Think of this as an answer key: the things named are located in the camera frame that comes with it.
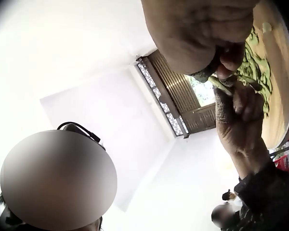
window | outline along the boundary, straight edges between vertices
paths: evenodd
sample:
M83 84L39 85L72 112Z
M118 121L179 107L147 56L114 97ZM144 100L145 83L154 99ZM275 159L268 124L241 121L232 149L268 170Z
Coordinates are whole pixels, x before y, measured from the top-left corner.
M213 85L211 84L211 82L207 81L205 83L201 83L195 80L195 78L192 76L186 77L188 78L201 107L207 106L211 103L215 103Z

brown wooden shutter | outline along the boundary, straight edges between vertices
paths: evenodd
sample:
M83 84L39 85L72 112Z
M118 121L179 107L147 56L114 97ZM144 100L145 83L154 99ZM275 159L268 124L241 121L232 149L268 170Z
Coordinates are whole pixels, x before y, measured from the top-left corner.
M167 89L189 133L215 127L215 104L201 107L185 75L173 72L159 50L148 59Z

hand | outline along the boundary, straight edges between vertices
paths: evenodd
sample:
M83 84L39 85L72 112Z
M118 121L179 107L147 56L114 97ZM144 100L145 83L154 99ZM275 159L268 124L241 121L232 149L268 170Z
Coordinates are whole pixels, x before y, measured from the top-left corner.
M257 173L269 160L262 133L263 97L232 76L225 85L234 88L233 97L214 88L216 128L219 139L241 179Z
M177 73L190 75L212 61L216 46L225 49L217 69L228 77L241 65L244 42L259 0L142 0L148 30Z

wooden table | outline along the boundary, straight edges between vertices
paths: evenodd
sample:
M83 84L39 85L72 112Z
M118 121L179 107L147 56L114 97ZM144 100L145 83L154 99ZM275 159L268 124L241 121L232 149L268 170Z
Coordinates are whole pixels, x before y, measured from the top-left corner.
M271 24L271 32L262 32L263 22ZM275 149L289 139L289 34L276 6L268 0L255 7L254 27L259 44L251 46L252 50L267 57L272 73L270 112L263 121L262 138L268 149Z

headphones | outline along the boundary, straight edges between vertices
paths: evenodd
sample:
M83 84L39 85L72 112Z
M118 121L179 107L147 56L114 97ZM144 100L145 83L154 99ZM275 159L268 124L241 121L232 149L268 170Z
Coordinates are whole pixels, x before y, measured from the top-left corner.
M78 134L84 135L88 137L89 139L93 140L94 142L98 143L98 145L101 146L106 151L104 146L99 143L101 139L97 135L95 135L93 132L90 132L88 129L84 128L80 124L75 123L75 122L64 122L57 128L57 130L60 130L63 126L65 126L63 130L76 132Z

